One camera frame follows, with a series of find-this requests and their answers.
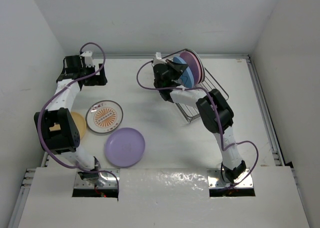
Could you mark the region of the blue plastic plate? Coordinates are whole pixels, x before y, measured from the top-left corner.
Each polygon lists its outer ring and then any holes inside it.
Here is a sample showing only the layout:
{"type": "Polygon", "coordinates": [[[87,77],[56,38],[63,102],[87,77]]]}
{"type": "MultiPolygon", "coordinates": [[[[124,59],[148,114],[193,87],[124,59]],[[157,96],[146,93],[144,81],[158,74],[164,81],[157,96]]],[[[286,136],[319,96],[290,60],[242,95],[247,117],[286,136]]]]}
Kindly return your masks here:
{"type": "MultiPolygon", "coordinates": [[[[173,62],[178,64],[184,64],[187,65],[187,63],[179,56],[175,56],[173,58],[173,62]]],[[[186,70],[182,73],[182,75],[179,78],[179,81],[181,82],[181,85],[186,88],[193,88],[194,87],[194,76],[192,74],[192,71],[189,67],[186,68],[186,70]]]]}

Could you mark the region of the white plate green rim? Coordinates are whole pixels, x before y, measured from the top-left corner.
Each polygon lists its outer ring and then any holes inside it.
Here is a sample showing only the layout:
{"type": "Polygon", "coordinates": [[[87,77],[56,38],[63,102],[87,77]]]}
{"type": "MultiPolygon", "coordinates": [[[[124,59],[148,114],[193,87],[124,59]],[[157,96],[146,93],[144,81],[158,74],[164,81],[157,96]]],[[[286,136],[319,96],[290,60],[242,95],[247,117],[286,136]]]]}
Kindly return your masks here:
{"type": "Polygon", "coordinates": [[[201,75],[200,75],[200,79],[199,79],[198,84],[200,84],[200,83],[204,82],[205,77],[206,77],[206,74],[205,74],[205,67],[203,66],[203,63],[202,63],[202,61],[201,61],[201,59],[200,59],[199,55],[198,55],[194,50],[192,50],[192,49],[188,49],[188,48],[186,48],[186,49],[185,49],[185,51],[190,52],[191,54],[193,54],[193,55],[196,57],[197,61],[199,62],[199,65],[200,65],[200,69],[201,69],[201,75]]]}

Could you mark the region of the purple plastic plate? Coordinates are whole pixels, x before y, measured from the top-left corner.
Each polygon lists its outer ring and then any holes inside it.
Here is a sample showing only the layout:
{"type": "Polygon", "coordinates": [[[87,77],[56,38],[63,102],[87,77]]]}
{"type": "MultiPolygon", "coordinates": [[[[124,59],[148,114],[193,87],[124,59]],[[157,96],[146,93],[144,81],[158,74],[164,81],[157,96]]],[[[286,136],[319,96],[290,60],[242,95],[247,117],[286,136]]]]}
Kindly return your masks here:
{"type": "Polygon", "coordinates": [[[107,138],[104,148],[104,155],[112,165],[127,168],[141,160],[146,142],[138,130],[120,128],[107,138]]]}

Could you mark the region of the pink plastic plate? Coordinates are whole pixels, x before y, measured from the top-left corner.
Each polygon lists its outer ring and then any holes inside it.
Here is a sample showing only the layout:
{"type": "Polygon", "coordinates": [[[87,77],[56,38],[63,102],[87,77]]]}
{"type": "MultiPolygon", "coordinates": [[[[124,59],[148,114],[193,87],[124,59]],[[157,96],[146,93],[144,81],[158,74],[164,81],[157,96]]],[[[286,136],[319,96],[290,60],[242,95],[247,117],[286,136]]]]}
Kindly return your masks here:
{"type": "Polygon", "coordinates": [[[201,81],[203,79],[202,78],[203,77],[203,65],[202,65],[201,59],[199,58],[198,54],[193,51],[193,55],[195,57],[195,61],[197,64],[197,69],[198,69],[198,80],[197,80],[196,84],[199,84],[199,83],[201,83],[201,81]]]}

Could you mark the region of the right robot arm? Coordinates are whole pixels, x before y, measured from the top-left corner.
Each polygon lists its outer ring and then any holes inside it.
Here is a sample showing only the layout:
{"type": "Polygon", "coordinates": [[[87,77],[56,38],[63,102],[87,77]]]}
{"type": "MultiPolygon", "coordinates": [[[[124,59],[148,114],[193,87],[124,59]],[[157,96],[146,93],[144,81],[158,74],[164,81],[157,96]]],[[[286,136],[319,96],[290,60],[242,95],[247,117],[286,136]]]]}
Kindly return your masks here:
{"type": "Polygon", "coordinates": [[[198,110],[205,128],[217,140],[222,155],[224,176],[230,183],[246,170],[233,133],[234,113],[217,89],[186,88],[178,84],[187,65],[166,61],[153,66],[154,87],[165,101],[183,104],[198,110]]]}

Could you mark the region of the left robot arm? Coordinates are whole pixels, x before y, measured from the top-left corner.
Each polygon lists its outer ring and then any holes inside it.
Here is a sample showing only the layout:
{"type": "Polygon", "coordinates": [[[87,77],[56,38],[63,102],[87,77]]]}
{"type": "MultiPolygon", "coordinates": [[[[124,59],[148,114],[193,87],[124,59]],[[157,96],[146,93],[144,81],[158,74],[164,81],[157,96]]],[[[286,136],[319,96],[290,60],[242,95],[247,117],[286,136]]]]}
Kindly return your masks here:
{"type": "Polygon", "coordinates": [[[83,86],[103,86],[107,79],[104,65],[96,67],[92,51],[63,59],[54,96],[34,115],[42,148],[60,165],[77,169],[79,177],[97,185],[101,181],[96,157],[80,145],[80,132],[71,115],[74,100],[83,86]]]}

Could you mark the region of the white plate orange sunburst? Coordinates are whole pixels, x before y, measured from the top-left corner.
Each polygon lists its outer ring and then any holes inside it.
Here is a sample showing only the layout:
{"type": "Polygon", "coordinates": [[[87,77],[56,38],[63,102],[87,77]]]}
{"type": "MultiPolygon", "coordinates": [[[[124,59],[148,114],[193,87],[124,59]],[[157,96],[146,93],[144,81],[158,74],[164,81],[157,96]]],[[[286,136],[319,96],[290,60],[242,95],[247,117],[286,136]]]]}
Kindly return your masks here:
{"type": "Polygon", "coordinates": [[[87,127],[97,134],[108,134],[118,128],[124,117],[122,107],[111,100],[93,104],[86,113],[87,127]]]}

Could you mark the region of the yellow plastic plate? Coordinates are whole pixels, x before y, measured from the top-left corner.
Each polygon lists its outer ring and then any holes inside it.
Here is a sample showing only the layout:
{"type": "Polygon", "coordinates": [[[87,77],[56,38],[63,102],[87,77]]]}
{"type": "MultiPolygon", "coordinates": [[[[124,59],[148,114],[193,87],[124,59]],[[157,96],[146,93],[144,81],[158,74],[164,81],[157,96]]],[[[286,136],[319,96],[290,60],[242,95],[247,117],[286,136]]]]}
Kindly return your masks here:
{"type": "Polygon", "coordinates": [[[87,123],[81,114],[79,114],[77,112],[71,112],[70,114],[75,122],[75,125],[76,125],[78,131],[79,131],[80,139],[82,139],[86,133],[86,130],[87,130],[87,123]]]}

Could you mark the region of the white front cover board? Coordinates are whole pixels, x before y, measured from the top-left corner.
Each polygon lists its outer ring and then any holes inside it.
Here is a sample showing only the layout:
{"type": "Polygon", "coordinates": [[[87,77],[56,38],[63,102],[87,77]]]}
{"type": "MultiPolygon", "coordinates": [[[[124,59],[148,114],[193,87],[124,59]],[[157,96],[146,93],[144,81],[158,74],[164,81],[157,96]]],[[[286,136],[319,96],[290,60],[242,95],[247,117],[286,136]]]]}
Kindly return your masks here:
{"type": "Polygon", "coordinates": [[[253,197],[212,198],[205,169],[122,169],[119,196],[74,198],[75,172],[38,168],[21,228],[306,228],[290,168],[254,170],[253,197]]]}

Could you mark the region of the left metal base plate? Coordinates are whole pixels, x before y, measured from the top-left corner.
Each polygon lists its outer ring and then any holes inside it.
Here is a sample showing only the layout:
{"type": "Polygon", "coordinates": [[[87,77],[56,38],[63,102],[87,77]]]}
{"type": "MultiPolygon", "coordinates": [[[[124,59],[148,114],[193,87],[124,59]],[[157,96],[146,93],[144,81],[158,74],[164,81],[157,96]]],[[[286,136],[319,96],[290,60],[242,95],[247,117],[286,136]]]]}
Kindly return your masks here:
{"type": "Polygon", "coordinates": [[[117,189],[120,181],[120,171],[110,169],[106,172],[85,173],[78,171],[74,180],[75,189],[117,189]]]}

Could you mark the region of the metal base plate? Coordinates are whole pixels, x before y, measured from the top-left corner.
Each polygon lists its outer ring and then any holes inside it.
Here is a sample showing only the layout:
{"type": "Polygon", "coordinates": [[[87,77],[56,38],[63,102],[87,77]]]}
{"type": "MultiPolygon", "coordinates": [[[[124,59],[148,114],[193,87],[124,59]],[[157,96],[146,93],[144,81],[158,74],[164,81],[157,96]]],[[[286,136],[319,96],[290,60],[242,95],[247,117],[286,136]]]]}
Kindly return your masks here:
{"type": "Polygon", "coordinates": [[[117,189],[120,181],[120,171],[110,169],[106,172],[85,173],[78,171],[74,180],[75,189],[117,189]]]}
{"type": "Polygon", "coordinates": [[[253,189],[253,179],[251,170],[246,169],[242,172],[233,183],[226,177],[224,169],[215,168],[207,169],[207,181],[210,189],[222,189],[233,186],[235,189],[253,189]]]}

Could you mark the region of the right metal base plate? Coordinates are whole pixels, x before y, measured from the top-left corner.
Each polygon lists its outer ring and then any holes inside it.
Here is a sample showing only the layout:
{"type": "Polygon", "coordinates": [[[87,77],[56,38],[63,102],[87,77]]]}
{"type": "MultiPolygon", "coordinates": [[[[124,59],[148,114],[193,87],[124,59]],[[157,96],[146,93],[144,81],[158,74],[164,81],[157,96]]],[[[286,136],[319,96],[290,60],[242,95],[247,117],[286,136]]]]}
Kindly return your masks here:
{"type": "Polygon", "coordinates": [[[222,189],[233,186],[235,189],[253,189],[253,179],[251,170],[246,169],[242,172],[233,183],[226,177],[224,169],[215,168],[207,169],[207,181],[210,189],[222,189]]]}

